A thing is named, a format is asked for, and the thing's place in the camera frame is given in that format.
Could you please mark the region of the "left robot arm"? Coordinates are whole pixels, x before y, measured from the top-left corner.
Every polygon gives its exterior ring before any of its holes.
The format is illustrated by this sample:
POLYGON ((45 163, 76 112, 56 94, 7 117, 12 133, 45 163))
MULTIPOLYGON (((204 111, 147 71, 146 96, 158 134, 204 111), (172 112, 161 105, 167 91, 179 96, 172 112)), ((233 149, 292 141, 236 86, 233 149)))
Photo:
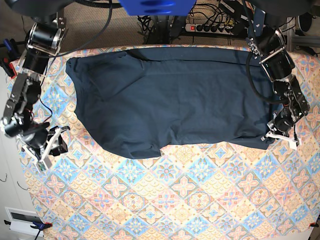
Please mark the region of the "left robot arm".
POLYGON ((248 37, 246 39, 250 52, 246 59, 249 65, 252 57, 259 58, 259 64, 272 82, 273 92, 278 100, 267 98, 256 89, 250 72, 246 66, 246 74, 254 93, 263 101, 282 109, 267 124, 269 131, 266 138, 286 138, 289 130, 307 116, 310 105, 302 93, 296 76, 292 73, 296 67, 286 50, 286 38, 280 25, 288 17, 297 17, 308 12, 312 0, 251 0, 254 6, 253 15, 247 15, 248 37))

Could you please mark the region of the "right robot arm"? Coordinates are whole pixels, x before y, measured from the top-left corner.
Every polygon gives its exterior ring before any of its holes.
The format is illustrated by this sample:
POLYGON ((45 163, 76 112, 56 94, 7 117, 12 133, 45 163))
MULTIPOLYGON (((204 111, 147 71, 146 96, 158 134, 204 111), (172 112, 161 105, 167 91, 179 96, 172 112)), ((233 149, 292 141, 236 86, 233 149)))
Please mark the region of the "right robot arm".
POLYGON ((45 75, 50 58, 57 57, 66 35, 64 8, 70 0, 7 0, 8 7, 22 16, 30 17, 34 25, 26 35, 25 51, 21 55, 22 69, 17 74, 8 98, 1 130, 7 137, 20 138, 25 151, 40 160, 43 156, 57 156, 67 151, 59 134, 59 127, 47 130, 49 123, 34 121, 33 106, 42 92, 41 77, 45 75))

